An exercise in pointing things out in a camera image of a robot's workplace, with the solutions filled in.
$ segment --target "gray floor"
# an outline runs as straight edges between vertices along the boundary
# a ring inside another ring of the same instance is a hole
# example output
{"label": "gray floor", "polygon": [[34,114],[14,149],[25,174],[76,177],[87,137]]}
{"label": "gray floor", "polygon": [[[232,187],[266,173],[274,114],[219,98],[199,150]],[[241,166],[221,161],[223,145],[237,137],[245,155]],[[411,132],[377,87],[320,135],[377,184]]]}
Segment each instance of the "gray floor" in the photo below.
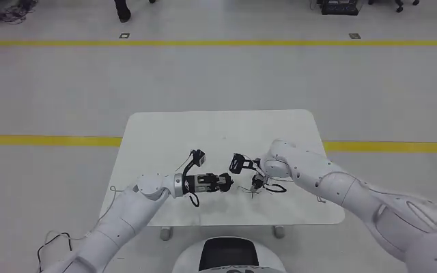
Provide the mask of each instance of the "gray floor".
{"label": "gray floor", "polygon": [[[396,14],[392,1],[359,16],[322,16],[305,0],[129,1],[120,24],[103,0],[41,1],[3,40],[364,40],[437,39],[437,3]],[[437,141],[434,47],[0,48],[0,134],[121,136],[139,111],[309,109],[324,140]],[[117,149],[0,146],[0,271],[32,272],[50,229],[77,236],[92,227]],[[329,154],[367,181],[437,196],[435,154]],[[115,259],[107,272],[168,272],[187,246],[241,235],[269,246],[295,273],[400,273],[364,226],[178,228],[169,242],[146,228],[126,245],[146,268]],[[66,242],[50,248],[56,261]],[[123,251],[117,258],[123,258]]]}

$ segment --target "white table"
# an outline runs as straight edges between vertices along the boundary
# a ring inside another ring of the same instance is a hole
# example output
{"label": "white table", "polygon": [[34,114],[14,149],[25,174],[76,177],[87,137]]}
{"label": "white table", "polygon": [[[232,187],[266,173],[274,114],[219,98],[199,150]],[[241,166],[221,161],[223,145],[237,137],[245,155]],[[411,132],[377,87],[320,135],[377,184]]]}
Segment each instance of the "white table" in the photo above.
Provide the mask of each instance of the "white table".
{"label": "white table", "polygon": [[[220,175],[229,172],[234,153],[255,159],[275,139],[325,155],[314,118],[306,110],[136,113],[126,126],[100,213],[113,197],[109,186],[123,189],[144,173],[174,173],[191,149],[204,151],[206,162],[188,174]],[[320,203],[293,183],[280,183],[286,193],[264,190],[251,198],[238,186],[250,188],[254,171],[229,174],[235,181],[229,192],[199,193],[200,207],[194,207],[188,197],[169,197],[149,225],[313,225],[344,219],[343,208],[329,201]]]}

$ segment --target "black cable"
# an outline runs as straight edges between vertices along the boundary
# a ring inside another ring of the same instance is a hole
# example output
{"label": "black cable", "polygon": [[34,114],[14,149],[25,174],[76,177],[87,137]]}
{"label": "black cable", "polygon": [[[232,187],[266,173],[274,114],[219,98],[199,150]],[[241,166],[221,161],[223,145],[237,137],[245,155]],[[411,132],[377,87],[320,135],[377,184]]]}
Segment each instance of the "black cable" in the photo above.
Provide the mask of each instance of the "black cable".
{"label": "black cable", "polygon": [[191,194],[194,195],[194,197],[196,197],[196,200],[197,200],[197,203],[194,203],[193,198],[192,198],[191,195],[190,195],[191,203],[193,203],[193,205],[194,205],[195,207],[199,207],[199,206],[200,206],[199,197],[197,197],[197,195],[196,195],[195,193],[193,193],[193,192],[192,192]]}
{"label": "black cable", "polygon": [[272,184],[272,186],[280,188],[280,190],[272,190],[271,188],[267,188],[267,187],[264,187],[264,188],[266,188],[266,190],[268,190],[269,192],[286,192],[287,191],[286,188],[282,187],[279,184]]}
{"label": "black cable", "polygon": [[[70,236],[70,234],[68,234],[67,232],[63,232],[63,233],[61,233],[61,234],[64,234],[64,235],[67,235],[67,236],[68,236],[68,247],[70,248],[70,251],[73,251],[73,247],[71,247],[71,240],[70,240],[71,236]],[[48,245],[48,244],[50,244],[51,242],[53,242],[54,240],[56,240],[56,239],[57,239],[61,234],[56,235],[53,239],[51,239],[51,240],[48,241],[45,245],[41,246],[41,247],[38,249],[37,256],[38,256],[38,263],[39,263],[39,265],[40,265],[40,267],[39,267],[40,273],[42,272],[42,269],[41,269],[41,256],[40,256],[40,251],[42,250],[43,247],[45,247],[46,245]]]}

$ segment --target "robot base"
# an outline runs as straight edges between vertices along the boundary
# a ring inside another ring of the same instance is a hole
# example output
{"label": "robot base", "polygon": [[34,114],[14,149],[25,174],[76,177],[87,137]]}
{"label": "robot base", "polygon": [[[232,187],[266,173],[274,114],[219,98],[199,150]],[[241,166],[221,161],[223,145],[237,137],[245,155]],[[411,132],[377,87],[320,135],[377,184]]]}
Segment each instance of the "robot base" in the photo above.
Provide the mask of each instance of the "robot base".
{"label": "robot base", "polygon": [[238,237],[216,237],[188,247],[172,273],[201,272],[226,265],[254,265],[285,272],[279,257],[257,242]]}

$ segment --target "wire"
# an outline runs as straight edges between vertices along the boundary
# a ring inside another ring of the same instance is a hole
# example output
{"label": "wire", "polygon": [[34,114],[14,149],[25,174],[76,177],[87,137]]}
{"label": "wire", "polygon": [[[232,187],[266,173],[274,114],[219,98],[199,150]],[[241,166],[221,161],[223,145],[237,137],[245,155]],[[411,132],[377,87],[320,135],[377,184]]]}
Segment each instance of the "wire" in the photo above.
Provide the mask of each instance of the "wire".
{"label": "wire", "polygon": [[264,187],[264,188],[266,188],[266,190],[268,190],[269,192],[277,192],[277,193],[287,192],[287,189],[282,187],[279,184],[272,184],[272,186],[280,188],[280,190],[273,190],[273,189],[267,188],[267,187]]}
{"label": "wire", "polygon": [[[122,191],[123,191],[123,190],[117,190],[117,188],[116,188],[115,186],[111,186],[111,187],[109,187],[109,190],[112,191],[112,192],[114,192],[114,196],[113,196],[113,198],[112,198],[111,204],[109,205],[109,207],[107,208],[107,210],[104,212],[104,214],[103,214],[103,215],[102,215],[102,216],[97,220],[97,222],[96,222],[96,224],[93,226],[93,228],[92,228],[90,231],[88,231],[84,236],[82,236],[82,237],[80,237],[80,238],[72,238],[72,237],[70,236],[70,234],[68,234],[68,233],[66,233],[66,232],[58,232],[58,231],[54,231],[54,230],[51,230],[51,231],[49,231],[49,232],[46,233],[46,237],[45,237],[45,239],[44,239],[44,244],[40,247],[40,249],[38,249],[38,270],[36,271],[37,273],[41,273],[41,258],[40,258],[40,255],[42,256],[43,250],[44,250],[44,248],[46,247],[47,244],[50,244],[51,242],[53,242],[55,239],[57,239],[57,238],[59,238],[59,237],[65,237],[65,238],[68,238],[68,241],[69,241],[69,244],[70,244],[70,248],[71,248],[71,241],[72,241],[72,240],[73,240],[73,241],[80,241],[80,240],[83,240],[83,239],[87,238],[87,237],[91,234],[91,232],[94,231],[94,229],[96,229],[96,227],[98,226],[98,224],[100,223],[100,221],[103,219],[103,217],[105,217],[105,216],[108,214],[109,210],[111,209],[112,205],[114,204],[114,201],[115,201],[115,198],[116,198],[117,192],[122,192]],[[49,237],[49,235],[52,234],[52,233],[55,233],[56,236],[55,236],[53,239],[51,239],[50,241],[48,241],[48,237]]]}
{"label": "wire", "polygon": [[194,197],[196,197],[196,201],[197,201],[197,203],[194,203],[193,198],[192,198],[191,195],[190,195],[191,203],[193,203],[193,205],[194,205],[195,207],[199,207],[199,206],[200,206],[199,197],[197,197],[197,195],[196,195],[194,192],[191,192],[191,194],[194,195]]}
{"label": "wire", "polygon": [[257,191],[257,192],[253,192],[253,191],[249,190],[248,188],[241,187],[241,186],[238,186],[238,187],[241,188],[241,189],[243,189],[242,192],[244,192],[244,193],[255,193],[255,194],[259,194],[259,191]]}
{"label": "wire", "polygon": [[[68,236],[68,247],[70,248],[70,251],[73,251],[73,248],[71,247],[70,234],[68,234],[67,232],[63,232],[62,234]],[[51,239],[50,241],[48,241],[46,244],[44,244],[43,246],[41,246],[41,247],[38,249],[38,251],[37,251],[36,254],[37,254],[37,256],[38,256],[38,263],[40,264],[40,266],[39,266],[39,268],[38,268],[40,273],[42,272],[42,269],[41,269],[41,256],[40,256],[40,251],[41,251],[42,248],[44,248],[46,245],[48,245],[48,244],[50,244],[51,242],[53,242],[54,240],[56,240],[59,236],[60,236],[59,234],[56,235],[53,239]]]}
{"label": "wire", "polygon": [[184,163],[182,163],[182,164],[179,166],[179,168],[177,168],[177,169],[175,170],[175,172],[178,171],[178,169],[182,168],[182,166],[184,166],[184,164],[188,161],[188,159],[190,159],[190,156],[191,156],[192,154],[193,154],[193,151],[190,152],[190,154],[188,155],[188,158],[186,158],[186,160],[184,161]]}
{"label": "wire", "polygon": [[39,0],[20,0],[0,12],[0,21],[9,25],[18,25],[26,20],[28,13],[34,12],[34,7]]}
{"label": "wire", "polygon": [[277,178],[273,178],[273,177],[268,177],[268,179],[274,180],[274,181],[279,181],[279,182],[291,182],[294,183],[293,180],[289,180],[289,179],[277,179]]}

